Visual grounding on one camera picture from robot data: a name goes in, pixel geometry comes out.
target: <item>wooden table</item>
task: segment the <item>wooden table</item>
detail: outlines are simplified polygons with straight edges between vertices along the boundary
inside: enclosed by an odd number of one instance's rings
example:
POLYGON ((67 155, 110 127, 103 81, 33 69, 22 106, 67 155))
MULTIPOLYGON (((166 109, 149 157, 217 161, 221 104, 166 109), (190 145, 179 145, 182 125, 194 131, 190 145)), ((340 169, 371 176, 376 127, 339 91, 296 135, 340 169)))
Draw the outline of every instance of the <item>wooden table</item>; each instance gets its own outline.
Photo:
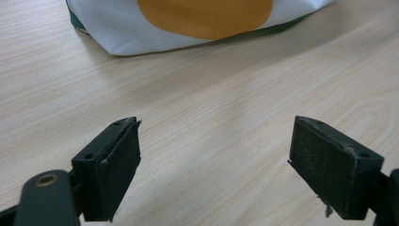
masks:
POLYGON ((286 30, 133 57, 73 29, 65 1, 0 6, 1 209, 137 116, 142 162, 113 225, 372 225, 372 211, 325 218, 287 159, 301 115, 398 168, 398 1, 338 0, 286 30))

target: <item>orange circle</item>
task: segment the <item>orange circle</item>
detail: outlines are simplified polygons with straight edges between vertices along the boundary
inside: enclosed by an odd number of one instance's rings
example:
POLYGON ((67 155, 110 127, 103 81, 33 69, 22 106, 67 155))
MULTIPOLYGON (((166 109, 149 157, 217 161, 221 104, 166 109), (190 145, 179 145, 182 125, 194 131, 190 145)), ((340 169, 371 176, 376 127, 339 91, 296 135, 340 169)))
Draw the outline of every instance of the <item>orange circle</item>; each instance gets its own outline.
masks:
POLYGON ((137 0, 154 26, 205 40, 254 30, 269 18, 273 0, 137 0))

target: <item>fabric bag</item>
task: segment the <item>fabric bag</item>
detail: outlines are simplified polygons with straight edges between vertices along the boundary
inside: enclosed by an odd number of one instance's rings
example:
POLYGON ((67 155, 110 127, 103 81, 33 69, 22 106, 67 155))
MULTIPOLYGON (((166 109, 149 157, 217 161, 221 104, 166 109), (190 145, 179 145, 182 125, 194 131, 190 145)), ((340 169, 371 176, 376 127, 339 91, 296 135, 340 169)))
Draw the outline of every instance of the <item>fabric bag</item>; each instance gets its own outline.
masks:
POLYGON ((290 22, 332 0, 67 0, 72 24, 111 55, 220 40, 290 22))

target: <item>round hole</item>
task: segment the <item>round hole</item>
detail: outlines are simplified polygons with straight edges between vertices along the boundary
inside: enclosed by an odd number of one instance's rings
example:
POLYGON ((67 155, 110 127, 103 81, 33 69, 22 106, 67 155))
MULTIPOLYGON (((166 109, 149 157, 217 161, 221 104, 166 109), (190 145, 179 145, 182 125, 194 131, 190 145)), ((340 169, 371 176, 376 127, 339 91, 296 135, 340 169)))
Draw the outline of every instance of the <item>round hole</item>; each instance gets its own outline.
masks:
POLYGON ((41 176, 38 180, 36 180, 35 185, 36 186, 49 186, 53 184, 56 179, 58 179, 58 176, 56 174, 47 174, 44 176, 41 176))
POLYGON ((85 159, 93 159, 94 155, 92 153, 88 153, 85 155, 85 159))
POLYGON ((360 153, 359 155, 360 155, 360 157, 370 157, 370 155, 367 153, 360 153))

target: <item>wood grain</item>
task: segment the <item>wood grain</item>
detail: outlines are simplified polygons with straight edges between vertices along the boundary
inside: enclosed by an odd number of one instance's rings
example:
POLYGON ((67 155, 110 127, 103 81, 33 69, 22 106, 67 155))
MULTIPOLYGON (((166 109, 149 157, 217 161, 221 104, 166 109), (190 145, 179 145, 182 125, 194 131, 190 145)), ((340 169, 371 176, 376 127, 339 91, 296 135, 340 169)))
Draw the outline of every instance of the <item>wood grain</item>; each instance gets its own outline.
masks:
POLYGON ((286 160, 302 115, 398 168, 397 1, 338 0, 286 30, 134 57, 74 30, 64 1, 0 6, 1 209, 137 116, 142 163, 113 225, 372 225, 371 211, 325 218, 286 160))

